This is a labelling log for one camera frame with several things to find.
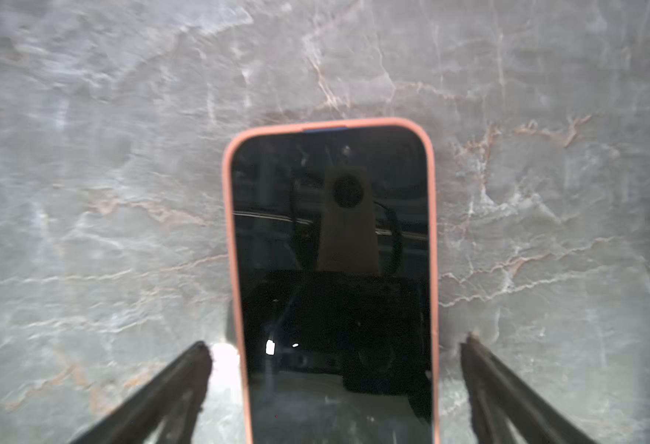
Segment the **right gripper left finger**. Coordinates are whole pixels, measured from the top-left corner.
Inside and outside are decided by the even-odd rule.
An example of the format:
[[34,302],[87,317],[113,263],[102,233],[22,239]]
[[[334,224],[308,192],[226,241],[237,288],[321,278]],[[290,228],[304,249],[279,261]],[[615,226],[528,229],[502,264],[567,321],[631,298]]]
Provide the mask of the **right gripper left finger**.
[[190,443],[208,392],[212,358],[195,342],[143,388],[88,429],[75,443]]

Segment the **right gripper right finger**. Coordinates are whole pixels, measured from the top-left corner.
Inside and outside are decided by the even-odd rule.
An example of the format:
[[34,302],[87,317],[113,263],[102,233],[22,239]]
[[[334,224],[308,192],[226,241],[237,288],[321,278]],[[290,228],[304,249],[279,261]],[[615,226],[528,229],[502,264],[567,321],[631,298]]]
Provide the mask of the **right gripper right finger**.
[[474,334],[460,344],[461,368],[479,443],[591,443]]

